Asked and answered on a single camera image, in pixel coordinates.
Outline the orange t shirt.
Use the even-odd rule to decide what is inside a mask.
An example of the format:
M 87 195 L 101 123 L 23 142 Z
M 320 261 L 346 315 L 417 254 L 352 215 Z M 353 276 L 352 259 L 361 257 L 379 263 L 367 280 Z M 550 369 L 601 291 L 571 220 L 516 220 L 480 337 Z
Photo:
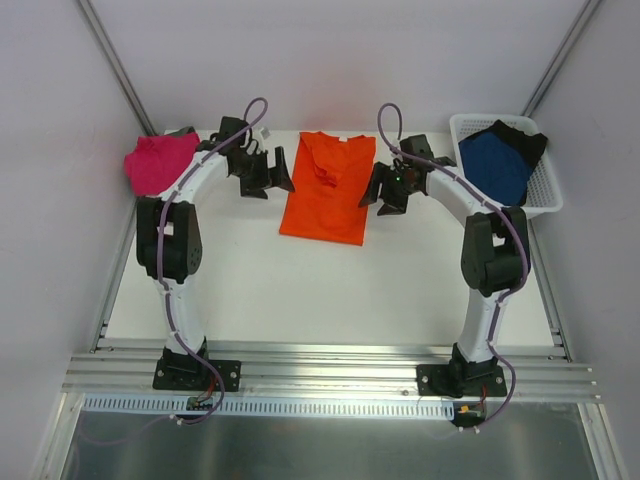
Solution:
M 341 140 L 302 132 L 294 162 L 295 191 L 288 195 L 279 233 L 361 246 L 367 209 L 359 205 L 369 183 L 376 139 Z

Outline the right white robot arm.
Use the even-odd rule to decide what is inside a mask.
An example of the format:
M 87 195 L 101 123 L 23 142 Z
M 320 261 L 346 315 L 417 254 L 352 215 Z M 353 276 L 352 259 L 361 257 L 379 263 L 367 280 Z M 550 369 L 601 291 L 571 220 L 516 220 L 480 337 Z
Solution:
M 402 215 L 410 196 L 422 193 L 463 228 L 460 265 L 469 288 L 464 325 L 447 363 L 418 366 L 419 391 L 450 398 L 504 397 L 495 341 L 510 297 L 529 274 L 527 216 L 520 207 L 500 207 L 485 197 L 450 158 L 434 156 L 423 135 L 399 140 L 390 151 L 391 163 L 374 164 L 360 206 L 380 202 L 379 215 Z

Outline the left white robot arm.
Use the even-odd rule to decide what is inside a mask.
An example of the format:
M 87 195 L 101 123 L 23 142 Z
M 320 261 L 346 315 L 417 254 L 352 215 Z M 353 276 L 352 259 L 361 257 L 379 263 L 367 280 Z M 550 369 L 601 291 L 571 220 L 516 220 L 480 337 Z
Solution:
M 198 203 L 230 176 L 239 180 L 242 197 L 266 200 L 271 188 L 295 191 L 284 148 L 272 150 L 270 164 L 265 140 L 247 120 L 224 116 L 219 129 L 187 154 L 186 169 L 167 189 L 138 201 L 136 259 L 161 295 L 168 327 L 157 369 L 162 380 L 177 377 L 186 387 L 199 388 L 211 371 L 193 298 L 204 256 Z

